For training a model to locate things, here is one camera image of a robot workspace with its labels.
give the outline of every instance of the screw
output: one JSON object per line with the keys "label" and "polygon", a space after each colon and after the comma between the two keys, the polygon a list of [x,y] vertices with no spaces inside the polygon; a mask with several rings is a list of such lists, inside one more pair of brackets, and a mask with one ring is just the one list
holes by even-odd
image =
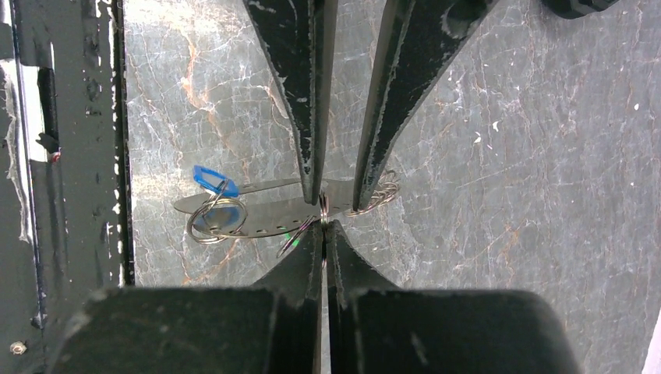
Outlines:
{"label": "screw", "polygon": [[25,351],[27,351],[27,347],[22,341],[16,341],[9,346],[9,350],[14,355],[22,355],[23,353],[25,353]]}

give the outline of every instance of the marble tabletop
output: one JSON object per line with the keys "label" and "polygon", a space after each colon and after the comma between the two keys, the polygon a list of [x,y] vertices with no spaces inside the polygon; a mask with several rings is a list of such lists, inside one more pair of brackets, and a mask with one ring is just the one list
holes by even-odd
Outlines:
{"label": "marble tabletop", "polygon": [[[298,176],[243,4],[124,3],[137,283],[250,284],[282,237],[198,245],[172,208],[199,192],[195,164],[237,183]],[[385,1],[339,4],[325,175],[348,179]],[[585,372],[639,372],[661,308],[659,97],[654,0],[573,21],[501,0],[401,134],[400,197],[339,219],[396,284],[537,292]]]}

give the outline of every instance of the gray marble surface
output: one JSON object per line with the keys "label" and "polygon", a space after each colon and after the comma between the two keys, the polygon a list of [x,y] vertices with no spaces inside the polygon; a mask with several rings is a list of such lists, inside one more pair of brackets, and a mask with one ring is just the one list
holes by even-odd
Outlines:
{"label": "gray marble surface", "polygon": [[[340,0],[328,177],[353,176],[384,3]],[[197,245],[171,207],[194,164],[297,176],[242,3],[125,0],[125,35],[138,283],[252,283],[283,238]],[[661,307],[660,62],[654,0],[575,21],[501,0],[398,140],[401,197],[341,219],[353,245],[403,287],[537,292],[585,372],[639,372]]]}

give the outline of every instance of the green object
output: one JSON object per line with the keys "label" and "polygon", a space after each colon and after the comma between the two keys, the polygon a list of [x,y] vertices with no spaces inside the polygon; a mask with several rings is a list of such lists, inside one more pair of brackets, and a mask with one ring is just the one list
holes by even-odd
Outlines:
{"label": "green object", "polygon": [[[292,236],[289,233],[285,234],[285,239],[289,240],[291,237]],[[299,244],[300,241],[301,239],[294,240],[294,242],[292,243],[292,248],[296,248],[296,246]]]}

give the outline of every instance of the blue tag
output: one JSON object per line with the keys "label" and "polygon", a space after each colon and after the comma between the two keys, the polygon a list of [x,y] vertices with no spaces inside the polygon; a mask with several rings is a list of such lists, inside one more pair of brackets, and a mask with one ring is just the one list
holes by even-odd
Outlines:
{"label": "blue tag", "polygon": [[234,181],[217,171],[195,165],[193,168],[193,179],[195,179],[195,182],[199,183],[202,188],[216,193],[220,193],[221,190],[218,188],[218,185],[220,185],[222,181],[225,181],[227,186],[225,187],[225,191],[223,192],[222,196],[239,196],[239,189],[236,188]]}

